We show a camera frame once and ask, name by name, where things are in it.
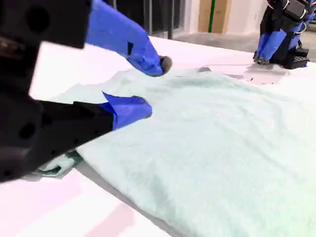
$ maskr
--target cloth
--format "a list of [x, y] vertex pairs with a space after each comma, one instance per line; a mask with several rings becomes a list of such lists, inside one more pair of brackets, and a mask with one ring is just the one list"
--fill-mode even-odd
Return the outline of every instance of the cloth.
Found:
[[316, 112], [215, 72], [118, 73], [57, 102], [138, 95], [149, 119], [77, 149], [141, 209], [189, 237], [316, 236]]
[[42, 165], [40, 168], [34, 171], [33, 174], [44, 177], [57, 177], [60, 175], [65, 175], [82, 160], [82, 157], [77, 151], [68, 152], [53, 159], [45, 165]]

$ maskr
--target gray floor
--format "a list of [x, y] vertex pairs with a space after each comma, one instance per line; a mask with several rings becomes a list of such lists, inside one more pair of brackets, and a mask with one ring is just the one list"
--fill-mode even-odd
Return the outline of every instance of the gray floor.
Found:
[[[210, 33], [196, 33], [175, 38], [175, 40], [239, 51], [255, 52], [259, 35], [231, 36]], [[309, 59], [316, 62], [316, 32], [304, 32], [301, 37], [303, 48], [308, 48]]]

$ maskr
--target white table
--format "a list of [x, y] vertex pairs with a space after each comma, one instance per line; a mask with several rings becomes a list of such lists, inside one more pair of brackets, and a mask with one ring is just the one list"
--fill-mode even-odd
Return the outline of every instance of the white table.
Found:
[[[160, 55], [172, 57], [174, 70], [210, 65], [213, 71], [243, 77], [243, 80], [262, 85], [263, 88], [316, 101], [312, 78], [316, 72], [314, 63], [291, 72], [279, 67], [263, 69], [251, 66], [251, 53], [166, 39], [152, 38], [152, 42]], [[101, 83], [117, 71], [131, 68], [115, 53], [93, 46], [87, 45], [85, 50], [77, 50], [47, 43], [41, 47], [37, 66], [31, 89], [31, 95], [37, 99], [49, 99], [77, 83]], [[18, 180], [0, 185], [0, 235], [169, 236], [101, 188], [104, 186], [102, 182], [93, 170], [82, 164], [78, 170], [74, 169], [62, 179]]]

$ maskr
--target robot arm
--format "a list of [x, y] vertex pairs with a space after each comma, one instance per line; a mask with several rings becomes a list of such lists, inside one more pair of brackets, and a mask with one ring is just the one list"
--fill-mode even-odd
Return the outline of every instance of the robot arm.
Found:
[[267, 3], [254, 61], [277, 63], [288, 69], [305, 66], [308, 50], [296, 46], [301, 33], [315, 17], [314, 0], [267, 0]]
[[[76, 48], [88, 42], [119, 53], [150, 76], [166, 73], [171, 60], [159, 57], [136, 23], [101, 0], [0, 0], [0, 4], [0, 182], [21, 178], [61, 154], [149, 115], [147, 106], [143, 113], [119, 123], [110, 102], [114, 99], [108, 98], [108, 104], [62, 104], [29, 96], [42, 41]], [[146, 106], [139, 97], [128, 101]]]
[[169, 58], [157, 54], [143, 28], [102, 0], [93, 1], [86, 42], [117, 52], [149, 76], [161, 76], [171, 66]]

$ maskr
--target screw hole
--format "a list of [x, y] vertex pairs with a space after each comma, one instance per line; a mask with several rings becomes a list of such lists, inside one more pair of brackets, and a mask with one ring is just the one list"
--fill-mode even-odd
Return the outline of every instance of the screw hole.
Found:
[[35, 134], [35, 126], [32, 123], [27, 123], [19, 132], [22, 139], [30, 139]]
[[26, 14], [26, 22], [33, 33], [41, 34], [50, 24], [48, 12], [42, 7], [32, 7]]

